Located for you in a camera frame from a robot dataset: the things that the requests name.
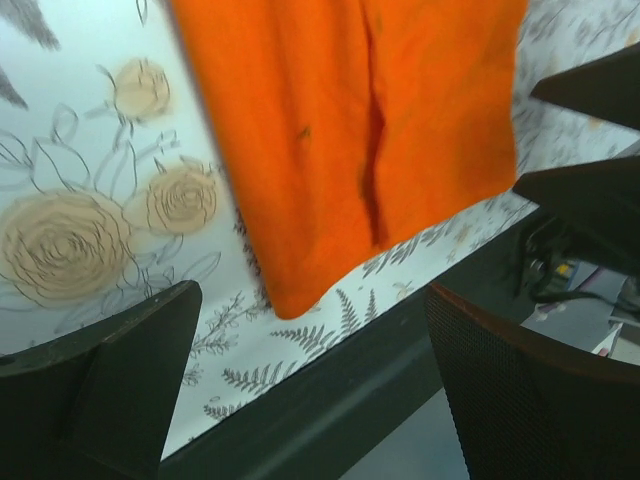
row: folded cloth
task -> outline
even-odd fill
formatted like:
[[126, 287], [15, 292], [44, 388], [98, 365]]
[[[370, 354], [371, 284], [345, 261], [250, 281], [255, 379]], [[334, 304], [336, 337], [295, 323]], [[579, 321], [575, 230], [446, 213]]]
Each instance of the folded cloth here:
[[510, 188], [526, 3], [173, 2], [281, 318]]

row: orange fabric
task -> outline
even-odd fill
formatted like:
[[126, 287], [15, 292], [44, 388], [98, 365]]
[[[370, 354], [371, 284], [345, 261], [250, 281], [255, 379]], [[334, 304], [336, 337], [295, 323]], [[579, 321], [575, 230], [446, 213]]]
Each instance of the orange fabric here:
[[280, 317], [512, 185], [526, 3], [173, 3]]

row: table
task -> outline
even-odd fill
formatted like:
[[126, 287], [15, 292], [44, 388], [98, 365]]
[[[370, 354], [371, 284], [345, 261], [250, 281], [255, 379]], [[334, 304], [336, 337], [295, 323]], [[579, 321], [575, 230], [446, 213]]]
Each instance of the table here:
[[[283, 323], [268, 308], [167, 4], [38, 5], [41, 15], [27, 23], [0, 9], [0, 353], [99, 321], [181, 279], [199, 281], [202, 317], [165, 457], [532, 209], [511, 194], [482, 202], [366, 262], [306, 315]], [[531, 0], [520, 37], [520, 172], [607, 158], [637, 139], [527, 98], [540, 78], [640, 39], [637, 2]], [[184, 186], [206, 200], [204, 212], [176, 222], [166, 198]], [[52, 231], [66, 232], [64, 255]], [[25, 250], [25, 235], [41, 248]], [[60, 258], [69, 252], [89, 273], [65, 273], [70, 265]], [[42, 260], [36, 277], [24, 263], [32, 255]]]

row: orange cloth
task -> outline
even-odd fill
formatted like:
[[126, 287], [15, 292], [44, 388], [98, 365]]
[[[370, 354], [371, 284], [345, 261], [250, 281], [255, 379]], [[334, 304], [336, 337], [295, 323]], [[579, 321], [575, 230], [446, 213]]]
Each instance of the orange cloth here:
[[280, 317], [511, 187], [526, 3], [173, 2]]

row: floral pattern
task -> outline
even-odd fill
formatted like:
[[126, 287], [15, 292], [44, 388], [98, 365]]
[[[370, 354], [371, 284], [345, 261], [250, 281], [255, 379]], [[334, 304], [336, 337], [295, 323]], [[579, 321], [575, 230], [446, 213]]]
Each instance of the floral pattern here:
[[[638, 139], [528, 97], [544, 76], [636, 43], [638, 5], [530, 1], [513, 95], [519, 172]], [[0, 352], [197, 280], [203, 308], [165, 456], [533, 208], [511, 194], [482, 202], [370, 259], [295, 322], [278, 320], [166, 7], [0, 0], [0, 38], [16, 46], [0, 58]]]

